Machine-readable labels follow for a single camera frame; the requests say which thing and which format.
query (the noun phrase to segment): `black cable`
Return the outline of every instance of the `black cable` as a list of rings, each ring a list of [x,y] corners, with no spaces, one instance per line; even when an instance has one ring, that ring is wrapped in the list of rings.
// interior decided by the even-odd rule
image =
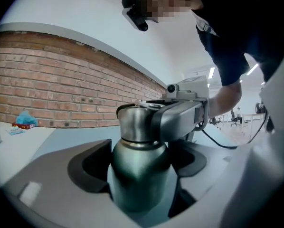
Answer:
[[[265,112],[265,119],[264,119],[264,121],[262,122],[262,124],[260,125],[258,131],[255,133],[255,135],[254,135],[246,144],[251,143],[251,142],[255,139],[256,135],[259,133],[260,129],[261,129],[261,128],[263,127],[263,125],[265,124],[265,121],[266,121],[266,119],[267,119],[267,116],[268,116],[268,114],[267,114],[267,111],[266,111],[266,112]],[[220,146],[220,147],[222,147],[222,148],[229,149],[229,150],[234,150],[234,149],[236,149],[236,148],[238,147],[238,145],[237,145],[237,146],[225,146],[225,145],[219,144],[216,140],[214,140],[211,136],[209,136],[204,130],[202,130],[202,132],[203,132],[207,137],[209,137],[209,139],[210,139],[211,141],[213,141],[216,145],[218,145],[218,146]]]

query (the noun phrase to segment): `table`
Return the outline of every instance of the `table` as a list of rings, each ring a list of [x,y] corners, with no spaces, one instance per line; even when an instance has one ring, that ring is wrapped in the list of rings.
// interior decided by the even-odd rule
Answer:
[[[250,133],[250,137],[252,137],[252,130],[253,130],[253,117],[255,116],[259,116],[260,120],[264,119],[264,113],[260,113],[260,114],[243,114],[242,115],[242,126],[241,126],[241,132],[243,132],[243,128],[244,128],[244,124],[245,124],[245,117],[250,116],[251,117],[251,133]]]
[[[24,133],[10,135],[10,123],[0,122],[0,187],[25,167],[55,128],[34,127]]]
[[[227,122],[228,122],[228,114],[222,114],[222,126],[224,126],[224,117],[227,117]]]

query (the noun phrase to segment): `white wall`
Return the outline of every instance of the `white wall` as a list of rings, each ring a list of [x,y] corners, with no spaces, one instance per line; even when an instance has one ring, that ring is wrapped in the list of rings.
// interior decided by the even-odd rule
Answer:
[[[150,72],[148,76],[158,78],[162,84],[179,81],[180,72],[156,30],[151,26],[147,32],[134,29],[122,16],[122,9],[121,0],[16,0],[0,25],[42,24],[76,31],[108,45],[98,49],[138,70],[142,66],[146,70],[140,71]]]
[[[257,102],[261,102],[261,98],[259,96],[260,89],[243,89],[242,97],[239,103],[233,108],[234,111],[237,110],[237,107],[240,107],[241,114],[256,114],[255,105]],[[217,94],[217,91],[210,91],[209,96],[213,97]],[[227,113],[228,120],[231,121],[232,115],[231,112]]]

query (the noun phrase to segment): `floor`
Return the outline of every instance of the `floor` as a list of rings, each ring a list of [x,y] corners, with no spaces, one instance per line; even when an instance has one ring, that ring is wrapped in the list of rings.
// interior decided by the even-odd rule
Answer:
[[[241,125],[231,125],[231,122],[227,123],[218,123],[216,126],[221,128],[221,132],[232,142],[236,144],[245,144],[247,143],[258,131],[262,120],[254,120],[253,128],[252,128],[252,136],[251,136],[251,122],[244,123],[244,128],[242,132]],[[265,134],[264,126],[261,128],[255,139],[252,143],[256,143],[263,138]]]

